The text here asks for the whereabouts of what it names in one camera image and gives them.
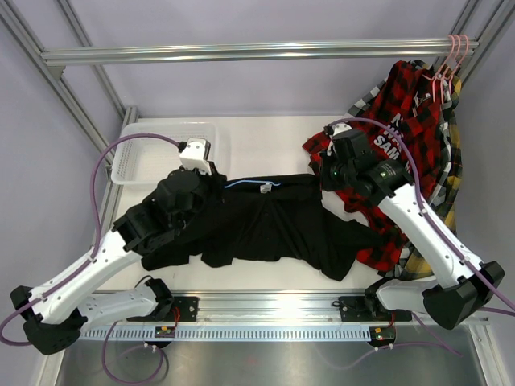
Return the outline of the light blue wire hanger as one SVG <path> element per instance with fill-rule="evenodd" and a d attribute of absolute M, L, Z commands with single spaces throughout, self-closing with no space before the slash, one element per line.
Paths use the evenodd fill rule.
<path fill-rule="evenodd" d="M 263 193 L 270 193 L 273 187 L 280 187 L 281 183 L 276 183 L 270 180 L 256 180 L 256 179 L 240 179 L 225 185 L 225 189 L 230 189 L 238 186 L 257 186 L 259 191 Z"/>

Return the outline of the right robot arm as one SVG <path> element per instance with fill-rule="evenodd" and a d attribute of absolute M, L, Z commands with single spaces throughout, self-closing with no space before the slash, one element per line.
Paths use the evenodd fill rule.
<path fill-rule="evenodd" d="M 352 187 L 388 216 L 431 266 L 433 279 L 382 279 L 365 291 L 370 318 L 391 311 L 426 314 L 452 330 L 495 295 L 505 271 L 469 250 L 422 197 L 413 166 L 380 161 L 365 133 L 343 123 L 332 125 L 329 147 L 321 151 L 320 179 L 325 191 Z"/>

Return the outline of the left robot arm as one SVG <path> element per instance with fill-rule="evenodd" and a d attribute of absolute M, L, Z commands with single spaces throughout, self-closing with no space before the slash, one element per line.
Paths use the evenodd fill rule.
<path fill-rule="evenodd" d="M 38 287 L 19 286 L 10 298 L 24 319 L 26 344 L 53 355 L 93 328 L 130 318 L 162 321 L 174 298 L 160 279 L 110 295 L 99 286 L 125 267 L 156 257 L 210 204 L 220 200 L 225 175 L 180 168 L 130 207 L 93 248 L 57 277 Z"/>

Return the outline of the black polo shirt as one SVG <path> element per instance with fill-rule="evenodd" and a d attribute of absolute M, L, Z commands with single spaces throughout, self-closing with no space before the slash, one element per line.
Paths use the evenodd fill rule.
<path fill-rule="evenodd" d="M 361 250 L 382 245 L 378 232 L 342 220 L 323 207 L 319 178 L 311 174 L 256 177 L 281 183 L 270 193 L 257 186 L 224 189 L 223 202 L 196 215 L 164 248 L 142 259 L 147 271 L 185 265 L 199 255 L 212 267 L 234 259 L 308 263 L 342 281 Z"/>

